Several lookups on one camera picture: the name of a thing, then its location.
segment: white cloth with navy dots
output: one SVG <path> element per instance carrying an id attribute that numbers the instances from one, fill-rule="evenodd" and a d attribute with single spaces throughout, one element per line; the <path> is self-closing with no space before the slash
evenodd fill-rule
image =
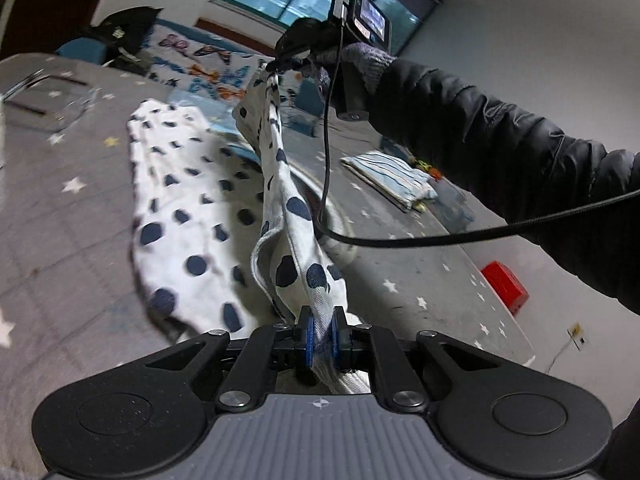
<path id="1" fill-rule="evenodd" d="M 250 270 L 263 179 L 208 128 L 198 108 L 155 100 L 131 117 L 134 264 L 155 316 L 245 338 L 279 319 Z"/>
<path id="2" fill-rule="evenodd" d="M 336 394 L 368 392 L 365 374 L 339 374 L 332 365 L 327 330 L 334 306 L 347 309 L 346 284 L 317 243 L 291 178 L 279 102 L 277 79 L 256 74 L 233 113 L 262 167 L 238 156 L 197 108 L 140 105 L 129 121 L 134 264 L 149 308 L 199 333 L 246 338 L 278 317 L 293 322 L 309 305 L 320 380 Z"/>

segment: red box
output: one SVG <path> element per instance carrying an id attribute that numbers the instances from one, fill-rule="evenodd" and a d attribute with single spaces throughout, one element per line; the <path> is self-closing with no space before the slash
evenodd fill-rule
<path id="1" fill-rule="evenodd" d="M 507 306 L 509 312 L 515 316 L 525 301 L 529 299 L 529 293 L 510 271 L 509 267 L 500 262 L 491 262 L 484 269 L 482 275 L 486 278 L 495 293 Z"/>

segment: black cable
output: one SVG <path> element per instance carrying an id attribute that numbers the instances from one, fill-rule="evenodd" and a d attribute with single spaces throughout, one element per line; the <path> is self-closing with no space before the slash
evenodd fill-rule
<path id="1" fill-rule="evenodd" d="M 571 346 L 571 343 L 573 343 L 574 340 L 573 339 L 569 339 L 569 341 L 567 341 L 566 343 L 564 343 L 562 345 L 562 348 L 559 349 L 558 353 L 554 356 L 553 359 L 551 359 L 551 364 L 546 367 L 545 369 L 545 374 L 548 374 L 551 371 L 551 368 L 554 367 L 554 364 L 556 364 L 556 361 L 558 360 L 558 358 L 564 353 L 564 351 L 569 348 L 569 346 Z"/>
<path id="2" fill-rule="evenodd" d="M 619 202 L 624 202 L 632 198 L 640 196 L 640 189 L 625 193 L 600 202 L 594 202 L 591 204 L 582 205 L 573 209 L 567 209 L 565 211 L 559 211 L 551 213 L 549 215 L 540 216 L 537 218 L 530 218 L 521 222 L 514 222 L 499 227 L 491 227 L 489 229 L 479 229 L 468 233 L 458 233 L 439 236 L 426 236 L 418 238 L 399 238 L 396 240 L 385 240 L 380 238 L 351 238 L 341 235 L 329 229 L 325 223 L 325 207 L 326 199 L 329 193 L 329 179 L 330 179 L 330 159 L 329 159 L 329 104 L 331 97 L 334 93 L 335 79 L 338 75 L 338 69 L 340 68 L 340 53 L 342 51 L 342 43 L 344 41 L 344 25 L 340 28 L 340 43 L 338 45 L 338 53 L 334 70 L 334 77 L 331 79 L 329 86 L 329 93 L 324 103 L 324 188 L 322 189 L 322 200 L 320 203 L 320 209 L 318 216 L 316 217 L 316 227 L 323 234 L 336 240 L 349 245 L 358 247 L 371 247 L 375 249 L 405 249 L 414 247 L 438 247 L 458 244 L 469 244 L 473 242 L 485 242 L 488 240 L 495 240 L 497 238 L 505 238 L 508 236 L 522 235 L 530 232 L 534 227 L 541 225 L 549 225 L 554 222 L 564 220 L 566 218 L 591 212 L 595 209 L 603 207 L 613 206 Z"/>

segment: silver screw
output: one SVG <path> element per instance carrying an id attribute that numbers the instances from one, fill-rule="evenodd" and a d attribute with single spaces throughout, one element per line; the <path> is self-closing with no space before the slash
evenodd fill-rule
<path id="1" fill-rule="evenodd" d="M 413 390 L 402 390 L 401 392 L 396 392 L 392 399 L 398 406 L 404 406 L 406 408 L 415 408 L 424 402 L 424 397 Z"/>
<path id="2" fill-rule="evenodd" d="M 220 402 L 232 408 L 242 408 L 251 401 L 251 396 L 240 390 L 229 390 L 220 395 Z"/>

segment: striped cloth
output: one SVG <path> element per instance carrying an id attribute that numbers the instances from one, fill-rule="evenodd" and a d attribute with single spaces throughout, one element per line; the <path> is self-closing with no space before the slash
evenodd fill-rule
<path id="1" fill-rule="evenodd" d="M 363 155 L 345 156 L 340 161 L 404 211 L 411 210 L 421 200 L 438 196 L 428 174 L 386 153 L 373 150 Z"/>

